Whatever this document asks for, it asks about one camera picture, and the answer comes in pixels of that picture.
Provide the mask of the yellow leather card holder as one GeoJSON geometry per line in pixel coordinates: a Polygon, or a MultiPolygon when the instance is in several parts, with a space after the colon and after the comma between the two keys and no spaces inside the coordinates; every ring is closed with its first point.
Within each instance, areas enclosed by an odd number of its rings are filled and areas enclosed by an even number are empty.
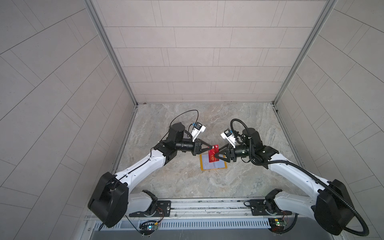
{"type": "Polygon", "coordinates": [[[220,170],[226,169],[227,163],[223,160],[219,160],[217,162],[210,162],[209,155],[203,154],[200,155],[200,166],[202,171],[220,170]]]}

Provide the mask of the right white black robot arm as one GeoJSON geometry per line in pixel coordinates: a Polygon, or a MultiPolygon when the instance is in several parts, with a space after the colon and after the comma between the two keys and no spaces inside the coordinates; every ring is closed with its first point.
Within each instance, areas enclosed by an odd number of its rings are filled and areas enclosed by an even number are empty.
{"type": "Polygon", "coordinates": [[[264,145],[255,129],[243,130],[241,135],[227,129],[221,136],[228,144],[215,154],[219,159],[229,163],[248,157],[252,164],[278,173],[306,193],[303,197],[274,189],[266,195],[260,210],[270,215],[285,211],[304,215],[332,235],[339,235],[356,216],[343,183],[330,182],[289,161],[276,149],[264,145]]]}

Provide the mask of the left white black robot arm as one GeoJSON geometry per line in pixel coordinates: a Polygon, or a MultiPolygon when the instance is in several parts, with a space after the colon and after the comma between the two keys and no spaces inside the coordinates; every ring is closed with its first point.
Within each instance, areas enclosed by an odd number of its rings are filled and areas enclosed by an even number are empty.
{"type": "Polygon", "coordinates": [[[178,152],[190,152],[196,156],[211,150],[211,145],[198,139],[205,129],[199,122],[194,124],[190,133],[181,122],[171,125],[166,139],[159,141],[143,159],[123,171],[107,172],[101,176],[88,209],[108,228],[115,226],[127,214],[142,212],[152,216],[158,198],[147,190],[138,194],[133,194],[132,190],[152,172],[170,162],[178,152]]]}

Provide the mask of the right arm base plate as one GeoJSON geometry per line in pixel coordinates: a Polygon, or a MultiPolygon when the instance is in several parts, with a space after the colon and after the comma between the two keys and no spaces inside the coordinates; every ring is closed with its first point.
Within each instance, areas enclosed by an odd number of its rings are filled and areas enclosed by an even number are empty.
{"type": "Polygon", "coordinates": [[[244,205],[251,209],[252,216],[291,216],[293,214],[290,211],[281,211],[277,207],[270,210],[263,199],[251,199],[245,201],[244,205]]]}

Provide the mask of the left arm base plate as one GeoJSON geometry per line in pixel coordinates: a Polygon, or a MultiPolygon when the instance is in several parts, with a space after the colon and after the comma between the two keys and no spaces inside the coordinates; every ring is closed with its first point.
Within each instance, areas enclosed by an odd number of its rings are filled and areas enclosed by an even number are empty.
{"type": "Polygon", "coordinates": [[[150,206],[150,209],[145,212],[135,212],[129,214],[131,218],[160,218],[160,217],[169,217],[171,211],[171,201],[161,201],[158,200],[156,206],[153,204],[150,206]]]}

